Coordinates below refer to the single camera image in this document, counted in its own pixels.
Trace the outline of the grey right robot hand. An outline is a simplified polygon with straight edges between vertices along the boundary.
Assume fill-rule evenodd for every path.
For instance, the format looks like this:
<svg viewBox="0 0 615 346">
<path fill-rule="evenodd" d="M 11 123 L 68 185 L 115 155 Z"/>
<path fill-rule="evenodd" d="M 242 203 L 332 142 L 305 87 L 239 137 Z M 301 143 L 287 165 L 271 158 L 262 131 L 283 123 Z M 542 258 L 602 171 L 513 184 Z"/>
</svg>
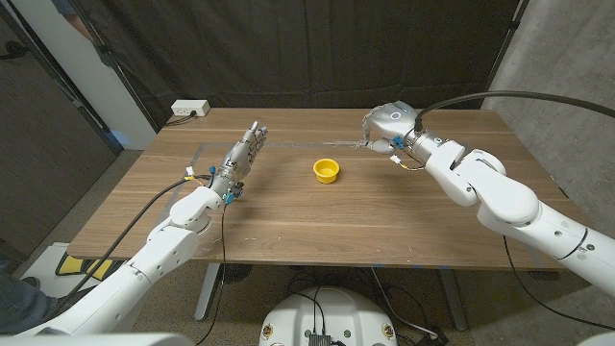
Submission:
<svg viewBox="0 0 615 346">
<path fill-rule="evenodd" d="M 370 110 L 362 119 L 362 146 L 384 155 L 396 150 L 407 153 L 421 163 L 431 156 L 426 129 L 417 124 L 418 113 L 402 101 L 387 103 Z"/>
</svg>

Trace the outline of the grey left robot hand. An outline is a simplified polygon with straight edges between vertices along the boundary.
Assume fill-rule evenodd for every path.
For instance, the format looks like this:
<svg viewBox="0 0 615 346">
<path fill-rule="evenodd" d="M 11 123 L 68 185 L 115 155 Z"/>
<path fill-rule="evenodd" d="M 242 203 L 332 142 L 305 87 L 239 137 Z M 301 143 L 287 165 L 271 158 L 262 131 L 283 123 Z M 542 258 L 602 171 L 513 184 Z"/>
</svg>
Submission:
<svg viewBox="0 0 615 346">
<path fill-rule="evenodd" d="M 209 188 L 222 196 L 227 194 L 233 185 L 243 180 L 249 174 L 258 152 L 263 147 L 267 133 L 268 129 L 260 127 L 255 121 L 242 139 L 227 152 L 212 176 Z"/>
</svg>

